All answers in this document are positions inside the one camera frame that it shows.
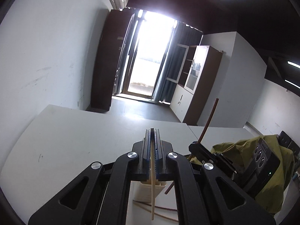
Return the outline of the dark brown wooden chopstick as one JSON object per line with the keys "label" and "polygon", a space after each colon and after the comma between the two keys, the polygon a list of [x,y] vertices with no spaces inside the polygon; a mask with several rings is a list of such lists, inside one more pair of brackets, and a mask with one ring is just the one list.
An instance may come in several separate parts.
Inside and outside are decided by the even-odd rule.
{"label": "dark brown wooden chopstick", "polygon": [[[198,138],[198,141],[196,142],[197,145],[199,145],[199,144],[201,143],[202,139],[204,138],[204,135],[206,134],[206,131],[207,131],[208,127],[209,127],[209,124],[211,123],[211,120],[212,120],[212,118],[213,118],[213,115],[214,115],[214,113],[215,113],[215,111],[216,111],[218,102],[219,102],[219,98],[216,98],[216,100],[215,100],[215,102],[214,102],[214,105],[213,105],[213,108],[212,108],[212,110],[211,110],[211,112],[210,112],[210,115],[209,115],[209,117],[208,117],[208,120],[207,120],[207,122],[206,122],[206,124],[205,124],[205,126],[204,126],[204,128],[203,128],[203,130],[202,130],[202,132],[201,132],[200,137]],[[172,183],[168,186],[167,190],[165,191],[165,194],[168,194],[168,193],[171,191],[171,189],[172,189],[173,187],[174,187],[174,182],[172,182]]]}

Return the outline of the glass balcony door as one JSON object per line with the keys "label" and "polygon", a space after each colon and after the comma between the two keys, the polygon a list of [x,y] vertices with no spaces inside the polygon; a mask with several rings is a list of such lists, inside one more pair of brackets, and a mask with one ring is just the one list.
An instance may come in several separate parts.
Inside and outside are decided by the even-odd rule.
{"label": "glass balcony door", "polygon": [[153,97],[175,24],[176,20],[159,13],[143,11],[138,14],[123,94]]}

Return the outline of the dark brown tall cabinet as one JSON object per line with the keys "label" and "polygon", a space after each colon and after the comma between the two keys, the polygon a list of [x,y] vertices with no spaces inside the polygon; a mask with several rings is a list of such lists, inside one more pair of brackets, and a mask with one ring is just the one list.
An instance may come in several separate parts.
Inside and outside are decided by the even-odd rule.
{"label": "dark brown tall cabinet", "polygon": [[111,10],[105,20],[94,63],[92,108],[110,109],[117,67],[133,17],[128,10]]}

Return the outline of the olive green jacket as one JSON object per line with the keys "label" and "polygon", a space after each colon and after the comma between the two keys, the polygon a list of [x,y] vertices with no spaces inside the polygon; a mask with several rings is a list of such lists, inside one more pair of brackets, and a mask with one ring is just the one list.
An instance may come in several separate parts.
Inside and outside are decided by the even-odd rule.
{"label": "olive green jacket", "polygon": [[[280,166],[277,168],[276,172],[274,173],[273,177],[271,177],[267,185],[253,199],[268,213],[270,213],[271,215],[275,215],[282,208],[284,201],[284,191],[291,181],[295,166],[294,154],[292,150],[285,148],[279,144],[279,136],[277,135],[266,135],[258,137],[262,137],[267,145],[271,148],[271,150],[276,154],[276,156],[280,160]],[[215,152],[216,150],[224,150],[224,147],[220,147],[221,144],[223,143],[214,145],[209,151]],[[199,165],[203,163],[193,155],[192,162]]]}

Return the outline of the brown white glass cabinet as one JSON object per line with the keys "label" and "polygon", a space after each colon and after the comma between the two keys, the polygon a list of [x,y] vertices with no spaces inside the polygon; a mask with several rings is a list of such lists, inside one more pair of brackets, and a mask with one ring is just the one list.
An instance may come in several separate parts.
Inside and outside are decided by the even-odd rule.
{"label": "brown white glass cabinet", "polygon": [[197,125],[211,93],[223,53],[209,45],[192,45],[184,54],[170,108],[180,122]]}

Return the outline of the cream plastic utensil holder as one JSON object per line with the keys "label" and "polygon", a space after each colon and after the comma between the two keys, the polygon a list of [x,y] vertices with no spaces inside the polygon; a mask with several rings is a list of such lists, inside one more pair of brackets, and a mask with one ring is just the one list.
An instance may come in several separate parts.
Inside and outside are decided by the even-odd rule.
{"label": "cream plastic utensil holder", "polygon": [[[167,182],[157,181],[155,182],[154,197],[156,198],[160,192],[166,187]],[[152,202],[152,184],[150,180],[146,182],[134,182],[133,186],[133,200],[143,203]]]}

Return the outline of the light bamboo chopstick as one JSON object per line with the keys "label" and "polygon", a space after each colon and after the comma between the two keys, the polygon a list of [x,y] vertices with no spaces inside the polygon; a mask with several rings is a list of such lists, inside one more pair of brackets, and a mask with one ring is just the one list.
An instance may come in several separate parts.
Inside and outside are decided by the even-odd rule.
{"label": "light bamboo chopstick", "polygon": [[151,220],[155,216],[155,144],[151,143]]}

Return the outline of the dark blue curtain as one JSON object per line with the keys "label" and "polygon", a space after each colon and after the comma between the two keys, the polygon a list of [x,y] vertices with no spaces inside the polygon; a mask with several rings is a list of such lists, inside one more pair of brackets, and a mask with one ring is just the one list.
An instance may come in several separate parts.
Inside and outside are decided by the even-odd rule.
{"label": "dark blue curtain", "polygon": [[155,102],[171,102],[186,47],[199,45],[202,35],[203,32],[196,28],[182,22],[177,23],[165,51],[166,56],[153,93]]}

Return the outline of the black chair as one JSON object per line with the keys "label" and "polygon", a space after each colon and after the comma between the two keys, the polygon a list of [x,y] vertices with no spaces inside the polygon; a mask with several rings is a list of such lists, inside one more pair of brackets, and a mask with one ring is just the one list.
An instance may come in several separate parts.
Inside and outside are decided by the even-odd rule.
{"label": "black chair", "polygon": [[283,130],[279,134],[279,144],[285,148],[292,150],[294,155],[299,154],[299,145],[297,145],[291,137],[287,135]]}

